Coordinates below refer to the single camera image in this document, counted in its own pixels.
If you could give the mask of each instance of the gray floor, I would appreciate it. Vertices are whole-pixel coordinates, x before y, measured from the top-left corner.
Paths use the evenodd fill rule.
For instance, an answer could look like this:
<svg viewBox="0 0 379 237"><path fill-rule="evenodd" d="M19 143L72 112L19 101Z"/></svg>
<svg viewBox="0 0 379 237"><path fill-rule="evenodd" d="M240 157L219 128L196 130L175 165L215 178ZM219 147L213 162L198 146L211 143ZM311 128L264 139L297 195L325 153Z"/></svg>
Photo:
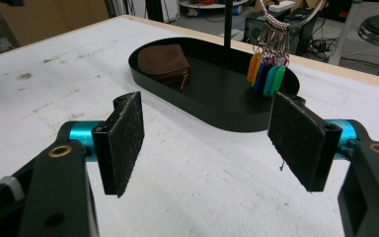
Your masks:
<svg viewBox="0 0 379 237"><path fill-rule="evenodd" d="M188 17L188 9L181 7L181 16L172 23L172 25L192 29L212 35L222 36L224 32L224 9L201 10L197 17ZM253 6L243 6L241 15L233 16L233 29L243 30L245 19L254 11ZM379 3L363 3L361 4L357 17L347 35L343 44L341 61L339 66L366 72L376 75L379 70L379 46L373 45L361 39L357 30L360 23L367 17L379 14ZM315 29L322 26L323 19L318 18ZM343 23L326 20L325 24L319 28L314 39L336 39L341 35ZM331 50L336 47L336 41L331 45ZM311 59L325 61L324 56L308 55Z"/></svg>

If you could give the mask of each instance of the black tray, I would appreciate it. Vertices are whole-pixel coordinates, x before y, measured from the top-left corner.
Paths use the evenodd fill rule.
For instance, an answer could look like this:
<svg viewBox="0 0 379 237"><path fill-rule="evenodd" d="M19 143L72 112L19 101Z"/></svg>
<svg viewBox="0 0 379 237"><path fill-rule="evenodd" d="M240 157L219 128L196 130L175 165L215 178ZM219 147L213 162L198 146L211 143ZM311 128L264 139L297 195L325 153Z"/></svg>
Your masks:
<svg viewBox="0 0 379 237"><path fill-rule="evenodd" d="M171 43L181 45L191 66L183 92L181 84L163 85L144 75L137 66L137 54L142 48ZM267 129L272 98L254 93L246 81L251 57L250 53L233 48L226 52L222 45L200 39L172 38L139 47L128 63L137 85L174 106L221 129L253 132ZM290 96L296 95L299 88L297 77L287 68L281 90Z"/></svg>

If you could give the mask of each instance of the brown leather wallet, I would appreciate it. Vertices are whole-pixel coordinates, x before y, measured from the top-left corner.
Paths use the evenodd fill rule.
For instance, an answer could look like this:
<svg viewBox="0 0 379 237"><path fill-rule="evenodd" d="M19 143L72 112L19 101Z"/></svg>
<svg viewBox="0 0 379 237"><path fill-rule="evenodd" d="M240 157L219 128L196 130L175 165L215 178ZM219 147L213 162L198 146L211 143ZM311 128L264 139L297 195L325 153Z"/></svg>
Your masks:
<svg viewBox="0 0 379 237"><path fill-rule="evenodd" d="M145 47L138 52L137 65L144 74L162 84L181 82L181 90L190 78L190 64L179 44Z"/></svg>

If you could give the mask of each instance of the key ring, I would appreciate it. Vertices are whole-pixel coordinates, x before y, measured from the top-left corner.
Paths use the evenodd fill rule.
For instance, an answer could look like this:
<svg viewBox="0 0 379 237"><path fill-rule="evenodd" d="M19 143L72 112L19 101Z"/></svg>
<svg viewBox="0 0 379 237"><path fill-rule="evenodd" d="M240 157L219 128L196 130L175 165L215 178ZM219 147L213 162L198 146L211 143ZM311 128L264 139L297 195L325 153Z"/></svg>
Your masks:
<svg viewBox="0 0 379 237"><path fill-rule="evenodd" d="M273 15L271 15L268 10L266 9L266 6L264 4L264 0L259 0L260 3L261 3L261 6L263 7L263 11L264 11L264 14L265 14L265 17L266 19L275 27L277 27L278 25L280 26L283 26L283 27L286 27L286 28L289 28L289 29L292 29L292 28L298 28L298 27L301 27L303 25L305 25L306 23L308 23L310 20L312 20L312 18L318 13L319 9L322 7L322 4L323 4L323 1L324 0L320 0L316 5L315 5L315 9L313 10L313 12L306 18L304 19L303 21L301 22L298 22L298 23L294 23L294 24L288 24L288 23L281 23L279 20L277 20Z"/></svg>

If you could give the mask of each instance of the table surface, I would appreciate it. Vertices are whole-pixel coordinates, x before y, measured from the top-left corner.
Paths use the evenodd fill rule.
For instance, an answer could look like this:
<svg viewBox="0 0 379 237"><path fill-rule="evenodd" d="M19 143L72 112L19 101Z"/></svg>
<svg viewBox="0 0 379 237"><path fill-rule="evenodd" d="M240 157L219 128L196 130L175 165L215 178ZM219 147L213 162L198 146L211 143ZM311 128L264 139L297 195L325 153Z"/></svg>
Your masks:
<svg viewBox="0 0 379 237"><path fill-rule="evenodd" d="M134 83L131 53L181 36L222 43L123 16L0 54L0 179L66 121L104 120L114 98L141 91L146 136L125 194L105 196L98 164L87 165L101 236L343 236L337 198L348 162L334 161L325 191L310 194L279 170L266 131L220 130ZM308 108L359 120L379 140L379 77L295 56L290 68Z"/></svg>

